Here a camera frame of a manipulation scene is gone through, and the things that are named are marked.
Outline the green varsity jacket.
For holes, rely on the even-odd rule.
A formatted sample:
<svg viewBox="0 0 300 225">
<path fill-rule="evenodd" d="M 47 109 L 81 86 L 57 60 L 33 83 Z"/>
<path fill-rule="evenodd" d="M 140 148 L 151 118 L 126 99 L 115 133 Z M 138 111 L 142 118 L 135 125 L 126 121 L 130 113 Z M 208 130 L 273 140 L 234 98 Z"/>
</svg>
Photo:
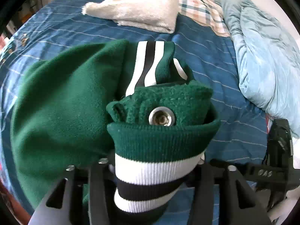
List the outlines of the green varsity jacket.
<svg viewBox="0 0 300 225">
<path fill-rule="evenodd" d="M 117 210 L 159 217 L 220 127 L 213 90 L 173 42 L 114 40 L 34 63 L 11 121 L 17 177 L 36 208 L 63 168 L 114 151 Z"/>
</svg>

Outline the light blue duvet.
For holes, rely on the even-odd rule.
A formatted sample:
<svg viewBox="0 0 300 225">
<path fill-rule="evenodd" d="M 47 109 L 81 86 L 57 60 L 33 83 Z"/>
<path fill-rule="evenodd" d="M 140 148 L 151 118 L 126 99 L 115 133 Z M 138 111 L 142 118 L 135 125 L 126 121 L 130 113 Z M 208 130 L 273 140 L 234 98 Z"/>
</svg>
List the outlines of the light blue duvet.
<svg viewBox="0 0 300 225">
<path fill-rule="evenodd" d="M 299 47 L 269 13 L 251 0 L 216 0 L 236 54 L 241 93 L 299 135 Z"/>
</svg>

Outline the blue striped bed sheet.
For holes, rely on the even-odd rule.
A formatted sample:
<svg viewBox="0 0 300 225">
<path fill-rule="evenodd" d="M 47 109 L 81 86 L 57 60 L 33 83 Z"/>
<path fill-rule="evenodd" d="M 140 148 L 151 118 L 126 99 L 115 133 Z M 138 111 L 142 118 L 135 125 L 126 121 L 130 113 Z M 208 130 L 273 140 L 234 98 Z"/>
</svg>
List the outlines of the blue striped bed sheet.
<svg viewBox="0 0 300 225">
<path fill-rule="evenodd" d="M 217 36 L 210 27 L 178 15 L 175 32 L 160 34 L 145 29 L 118 26 L 115 22 L 83 15 L 88 2 L 103 0 L 54 0 L 31 17 L 1 51 L 1 197 L 15 199 L 29 214 L 34 212 L 63 168 L 68 164 L 85 167 L 112 149 L 107 133 L 106 106 L 120 99 L 120 63 L 114 63 L 110 85 L 104 84 L 106 64 L 78 71 L 72 67 L 78 59 L 62 62 L 44 83 L 31 83 L 29 102 L 22 110 L 24 125 L 32 115 L 45 108 L 42 100 L 58 75 L 71 69 L 79 81 L 64 88 L 62 103 L 47 101 L 50 110 L 34 126 L 42 136 L 34 140 L 27 128 L 25 139 L 11 140 L 12 114 L 24 77 L 29 69 L 76 51 L 81 45 L 103 44 L 119 39 L 131 42 L 172 41 L 174 56 L 190 67 L 194 78 L 210 86 L 212 103 L 221 118 L 221 127 L 208 147 L 206 157 L 235 163 L 259 164 L 266 152 L 265 113 L 249 102 L 239 90 L 236 53 L 229 37 Z"/>
</svg>

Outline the plaid pillow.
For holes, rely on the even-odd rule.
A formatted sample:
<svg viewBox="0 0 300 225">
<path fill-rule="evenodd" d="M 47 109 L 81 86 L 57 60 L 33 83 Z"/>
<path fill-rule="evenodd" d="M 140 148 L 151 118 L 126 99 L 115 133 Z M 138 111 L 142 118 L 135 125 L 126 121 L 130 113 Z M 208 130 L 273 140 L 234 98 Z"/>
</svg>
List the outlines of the plaid pillow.
<svg viewBox="0 0 300 225">
<path fill-rule="evenodd" d="M 210 0 L 178 0 L 179 13 L 191 18 L 201 26 L 210 27 L 221 37 L 229 37 L 222 8 Z"/>
</svg>

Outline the white fluffy folded blanket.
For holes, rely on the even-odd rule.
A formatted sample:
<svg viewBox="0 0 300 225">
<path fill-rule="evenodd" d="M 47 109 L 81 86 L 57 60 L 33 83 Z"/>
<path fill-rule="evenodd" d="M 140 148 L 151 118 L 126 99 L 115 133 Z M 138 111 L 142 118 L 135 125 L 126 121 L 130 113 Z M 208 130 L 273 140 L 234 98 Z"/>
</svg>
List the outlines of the white fluffy folded blanket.
<svg viewBox="0 0 300 225">
<path fill-rule="evenodd" d="M 104 0 L 88 2 L 82 7 L 83 15 L 166 34 L 175 31 L 178 13 L 179 0 Z"/>
</svg>

